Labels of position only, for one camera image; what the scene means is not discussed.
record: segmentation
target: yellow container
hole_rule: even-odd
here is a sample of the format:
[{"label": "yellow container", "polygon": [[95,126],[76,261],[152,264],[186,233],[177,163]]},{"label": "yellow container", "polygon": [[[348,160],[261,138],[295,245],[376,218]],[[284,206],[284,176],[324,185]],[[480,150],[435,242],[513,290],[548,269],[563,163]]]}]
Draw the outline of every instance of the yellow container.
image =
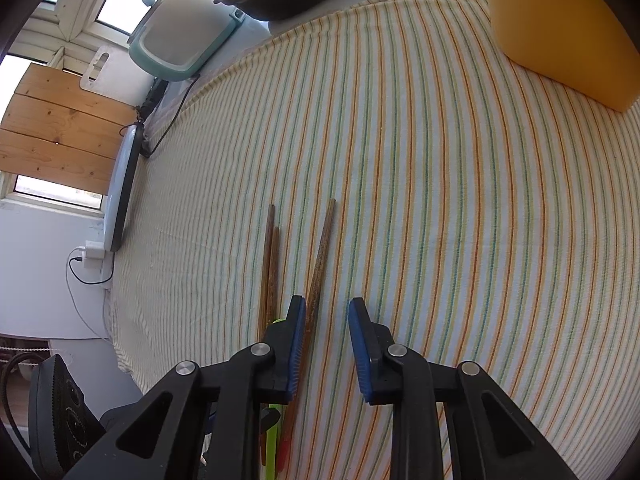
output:
[{"label": "yellow container", "polygon": [[640,95],[640,54],[603,0],[489,0],[489,8],[514,62],[618,111]]}]

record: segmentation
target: striped tablecloth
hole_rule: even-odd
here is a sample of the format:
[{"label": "striped tablecloth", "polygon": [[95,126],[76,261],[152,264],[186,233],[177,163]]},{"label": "striped tablecloth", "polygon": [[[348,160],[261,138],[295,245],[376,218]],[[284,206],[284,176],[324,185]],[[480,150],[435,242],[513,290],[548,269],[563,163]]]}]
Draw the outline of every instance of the striped tablecloth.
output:
[{"label": "striped tablecloth", "polygon": [[140,162],[120,363],[148,390],[254,342],[268,203],[285,309],[335,197],[283,478],[388,476],[391,412],[363,404],[347,329],[363,296],[396,341],[479,362],[581,479],[604,479],[640,428],[639,124],[638,105],[510,62],[486,0],[369,0],[305,23],[205,85]]}]

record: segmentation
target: metal screw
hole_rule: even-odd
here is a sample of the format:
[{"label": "metal screw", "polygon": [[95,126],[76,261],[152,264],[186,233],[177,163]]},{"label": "metal screw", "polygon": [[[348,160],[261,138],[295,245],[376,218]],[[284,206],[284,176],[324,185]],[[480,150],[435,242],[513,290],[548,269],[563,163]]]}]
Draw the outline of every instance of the metal screw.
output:
[{"label": "metal screw", "polygon": [[480,367],[473,361],[462,363],[461,369],[466,375],[478,375],[480,373]]},{"label": "metal screw", "polygon": [[196,365],[192,361],[182,361],[175,365],[175,371],[179,375],[189,375],[193,373],[195,369]]},{"label": "metal screw", "polygon": [[256,343],[251,347],[253,355],[267,355],[271,351],[271,347],[267,343]]},{"label": "metal screw", "polygon": [[406,355],[406,346],[395,343],[386,349],[393,357],[402,357]]}]

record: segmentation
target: white wall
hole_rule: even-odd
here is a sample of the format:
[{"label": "white wall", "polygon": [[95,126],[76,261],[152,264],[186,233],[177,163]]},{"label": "white wall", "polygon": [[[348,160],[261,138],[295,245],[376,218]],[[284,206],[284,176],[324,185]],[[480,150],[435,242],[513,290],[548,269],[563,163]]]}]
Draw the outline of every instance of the white wall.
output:
[{"label": "white wall", "polygon": [[60,350],[56,353],[64,359],[84,402],[97,418],[142,397],[131,376],[118,370],[113,347],[101,339],[52,340],[50,347]]},{"label": "white wall", "polygon": [[[95,338],[73,308],[65,266],[71,249],[101,237],[101,219],[0,200],[0,333],[40,339]],[[100,280],[99,270],[85,270],[80,262],[76,266],[85,280]],[[104,289],[83,285],[71,274],[69,283],[82,316],[106,336]]]}]

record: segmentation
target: blue gripper pad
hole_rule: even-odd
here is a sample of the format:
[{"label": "blue gripper pad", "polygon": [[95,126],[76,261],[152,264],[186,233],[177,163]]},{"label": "blue gripper pad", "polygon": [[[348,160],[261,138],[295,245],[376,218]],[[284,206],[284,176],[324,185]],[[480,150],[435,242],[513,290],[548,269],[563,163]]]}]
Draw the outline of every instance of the blue gripper pad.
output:
[{"label": "blue gripper pad", "polygon": [[357,301],[358,299],[354,299],[349,303],[349,332],[351,334],[351,346],[353,347],[353,356],[356,361],[360,391],[364,396],[364,400],[371,402],[371,394],[373,391],[371,384],[371,358],[367,351],[364,332],[362,331],[360,317],[358,316]]},{"label": "blue gripper pad", "polygon": [[300,308],[295,320],[296,329],[291,340],[291,350],[289,352],[289,380],[287,381],[287,400],[293,399],[298,389],[300,378],[300,361],[302,361],[302,342],[305,335],[306,301],[300,299]]}]

